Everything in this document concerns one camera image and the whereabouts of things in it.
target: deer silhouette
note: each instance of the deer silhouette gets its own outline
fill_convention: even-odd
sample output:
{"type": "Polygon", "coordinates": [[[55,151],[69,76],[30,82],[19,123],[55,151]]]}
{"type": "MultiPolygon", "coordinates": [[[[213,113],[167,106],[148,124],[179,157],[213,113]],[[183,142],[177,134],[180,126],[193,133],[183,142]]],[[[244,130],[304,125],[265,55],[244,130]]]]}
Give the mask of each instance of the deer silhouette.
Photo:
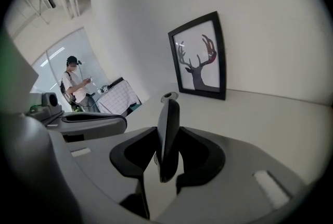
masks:
{"type": "Polygon", "coordinates": [[[200,57],[199,55],[197,55],[198,59],[199,59],[199,66],[198,67],[193,67],[192,63],[191,63],[191,59],[189,58],[189,63],[186,63],[184,61],[184,56],[186,54],[186,52],[183,51],[183,43],[184,41],[182,41],[182,43],[178,46],[178,56],[179,56],[179,63],[182,65],[187,65],[188,68],[185,68],[187,70],[188,73],[192,74],[193,77],[193,85],[194,85],[194,89],[197,91],[209,91],[209,92],[219,92],[220,88],[218,87],[212,87],[212,86],[207,86],[205,85],[205,83],[202,80],[201,77],[201,71],[202,68],[205,65],[211,64],[214,62],[214,60],[216,59],[216,51],[214,48],[214,43],[211,39],[209,39],[206,35],[202,35],[206,41],[204,40],[204,38],[202,38],[203,42],[206,45],[207,48],[207,52],[208,52],[208,60],[201,63],[200,57]]]}

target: cable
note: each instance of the cable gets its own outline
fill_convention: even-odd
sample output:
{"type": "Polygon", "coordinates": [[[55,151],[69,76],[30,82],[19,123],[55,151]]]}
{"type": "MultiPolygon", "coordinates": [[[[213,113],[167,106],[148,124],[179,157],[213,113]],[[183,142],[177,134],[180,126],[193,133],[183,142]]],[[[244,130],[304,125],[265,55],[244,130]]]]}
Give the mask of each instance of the cable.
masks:
{"type": "Polygon", "coordinates": [[[93,103],[91,106],[83,106],[83,105],[80,105],[79,103],[73,101],[70,97],[68,97],[68,95],[67,95],[66,93],[63,93],[62,95],[63,95],[64,97],[66,96],[70,102],[73,102],[73,103],[75,103],[75,104],[78,105],[78,106],[81,106],[81,107],[87,107],[87,108],[91,108],[91,107],[93,107],[94,105],[96,105],[96,103],[98,102],[98,100],[101,99],[101,98],[104,96],[104,95],[100,95],[99,98],[97,99],[97,101],[94,100],[95,103],[93,103]]]}
{"type": "Polygon", "coordinates": [[[83,80],[83,76],[82,76],[82,71],[81,71],[80,64],[78,64],[78,65],[79,65],[79,70],[80,70],[81,78],[82,78],[82,80],[83,80]]]}

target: white t-shirt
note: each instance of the white t-shirt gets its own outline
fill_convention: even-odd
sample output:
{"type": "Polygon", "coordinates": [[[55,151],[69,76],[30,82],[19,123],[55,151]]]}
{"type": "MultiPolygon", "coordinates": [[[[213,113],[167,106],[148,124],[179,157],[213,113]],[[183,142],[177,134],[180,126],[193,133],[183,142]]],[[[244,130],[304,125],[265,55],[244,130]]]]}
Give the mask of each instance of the white t-shirt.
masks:
{"type": "MultiPolygon", "coordinates": [[[[79,85],[82,81],[79,79],[78,75],[73,72],[69,72],[71,75],[72,81],[70,80],[67,72],[64,72],[62,75],[62,82],[65,86],[65,90],[67,91],[70,87],[79,85]]],[[[76,98],[76,102],[81,102],[87,93],[87,89],[85,87],[79,88],[76,92],[73,92],[73,95],[76,98]]]]}

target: checkered cloth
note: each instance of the checkered cloth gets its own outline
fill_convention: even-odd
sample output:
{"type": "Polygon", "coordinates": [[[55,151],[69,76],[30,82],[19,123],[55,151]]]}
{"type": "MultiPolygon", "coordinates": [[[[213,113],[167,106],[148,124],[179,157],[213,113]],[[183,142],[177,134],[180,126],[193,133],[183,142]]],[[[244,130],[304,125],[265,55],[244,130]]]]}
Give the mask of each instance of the checkered cloth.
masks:
{"type": "Polygon", "coordinates": [[[140,101],[129,83],[125,80],[119,82],[97,101],[101,113],[121,115],[130,105],[139,104],[140,101]]]}

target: framed picture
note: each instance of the framed picture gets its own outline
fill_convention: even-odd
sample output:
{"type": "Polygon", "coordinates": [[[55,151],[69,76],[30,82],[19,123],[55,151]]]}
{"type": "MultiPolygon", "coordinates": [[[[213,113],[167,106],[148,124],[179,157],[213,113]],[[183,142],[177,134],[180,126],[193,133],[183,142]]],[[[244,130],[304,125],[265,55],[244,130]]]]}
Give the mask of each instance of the framed picture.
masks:
{"type": "Polygon", "coordinates": [[[225,100],[226,61],[218,13],[169,32],[169,40],[179,91],[225,100]]]}

